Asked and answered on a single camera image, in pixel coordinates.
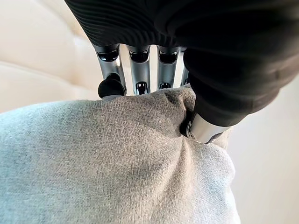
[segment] textured gray fabric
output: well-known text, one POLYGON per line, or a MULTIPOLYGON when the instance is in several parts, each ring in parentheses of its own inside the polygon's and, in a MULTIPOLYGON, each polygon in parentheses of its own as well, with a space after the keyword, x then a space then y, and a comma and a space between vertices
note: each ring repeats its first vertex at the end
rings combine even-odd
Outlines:
POLYGON ((235 224, 224 147, 179 133, 190 88, 0 115, 0 222, 235 224))

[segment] silver metal joint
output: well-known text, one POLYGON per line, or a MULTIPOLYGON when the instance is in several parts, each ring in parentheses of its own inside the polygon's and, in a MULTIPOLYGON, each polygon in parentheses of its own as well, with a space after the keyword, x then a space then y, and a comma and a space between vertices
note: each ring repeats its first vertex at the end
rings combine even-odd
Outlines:
POLYGON ((213 125, 204 120, 199 114, 195 113, 189 122, 186 134, 187 137, 200 143, 212 143, 224 131, 230 127, 221 127, 213 125))

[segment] metal finger segment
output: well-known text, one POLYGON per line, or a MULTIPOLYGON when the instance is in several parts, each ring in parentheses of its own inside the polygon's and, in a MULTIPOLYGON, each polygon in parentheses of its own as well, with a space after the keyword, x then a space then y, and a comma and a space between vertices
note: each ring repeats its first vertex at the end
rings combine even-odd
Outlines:
POLYGON ((128 46, 135 95, 150 93, 150 47, 128 46))
POLYGON ((172 88, 179 48, 158 46, 157 90, 172 88))
POLYGON ((104 79, 107 79, 111 74, 117 74, 120 82, 126 89, 126 80, 122 68, 119 44, 114 44, 105 47, 94 45, 97 52, 98 60, 102 70, 104 79))

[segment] black rubber tip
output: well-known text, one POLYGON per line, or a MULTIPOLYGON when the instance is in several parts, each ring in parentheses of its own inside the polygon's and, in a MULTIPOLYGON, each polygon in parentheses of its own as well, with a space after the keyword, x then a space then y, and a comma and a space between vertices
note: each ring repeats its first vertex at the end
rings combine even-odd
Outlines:
POLYGON ((99 97, 107 97, 111 95, 125 96, 126 90, 122 84, 115 79, 105 79, 99 84, 99 97))

